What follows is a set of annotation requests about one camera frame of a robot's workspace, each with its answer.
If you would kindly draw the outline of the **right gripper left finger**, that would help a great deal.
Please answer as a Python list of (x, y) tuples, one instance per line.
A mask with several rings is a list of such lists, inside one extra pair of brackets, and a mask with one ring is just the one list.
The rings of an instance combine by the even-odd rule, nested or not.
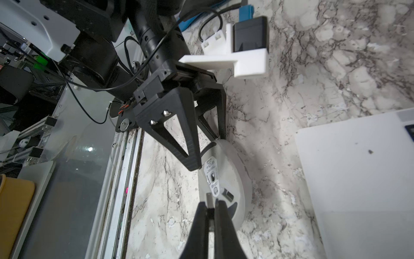
[(200, 202), (180, 259), (207, 259), (208, 238), (209, 210), (205, 202)]

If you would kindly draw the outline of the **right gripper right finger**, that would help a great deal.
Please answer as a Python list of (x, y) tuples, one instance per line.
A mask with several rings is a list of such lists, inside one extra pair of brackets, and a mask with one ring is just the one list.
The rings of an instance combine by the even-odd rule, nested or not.
[(214, 212), (215, 259), (246, 259), (225, 201), (216, 200)]

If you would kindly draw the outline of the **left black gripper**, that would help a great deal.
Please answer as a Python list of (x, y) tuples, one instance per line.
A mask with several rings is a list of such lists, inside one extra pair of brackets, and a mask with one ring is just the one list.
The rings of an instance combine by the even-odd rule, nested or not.
[(212, 72), (168, 60), (134, 97), (138, 126), (189, 171), (201, 167), (197, 126), (210, 141), (226, 139), (226, 93)]

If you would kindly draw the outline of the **grey wireless mouse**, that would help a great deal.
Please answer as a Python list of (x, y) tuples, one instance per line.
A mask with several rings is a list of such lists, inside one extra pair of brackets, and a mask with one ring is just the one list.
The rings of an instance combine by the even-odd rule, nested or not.
[(252, 207), (252, 180), (237, 150), (230, 142), (218, 139), (201, 153), (202, 167), (197, 171), (200, 202), (213, 206), (225, 201), (235, 230), (242, 226)]

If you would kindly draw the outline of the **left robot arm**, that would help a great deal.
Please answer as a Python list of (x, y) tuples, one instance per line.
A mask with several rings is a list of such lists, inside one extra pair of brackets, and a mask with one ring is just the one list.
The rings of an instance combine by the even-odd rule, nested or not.
[[(80, 87), (131, 102), (138, 127), (167, 148), (188, 170), (202, 166), (198, 132), (214, 135), (203, 114), (225, 106), (214, 75), (187, 65), (189, 49), (180, 21), (213, 8), (183, 1), (2, 1), (1, 23), (59, 62)], [(114, 43), (130, 22), (144, 63), (120, 66)]]

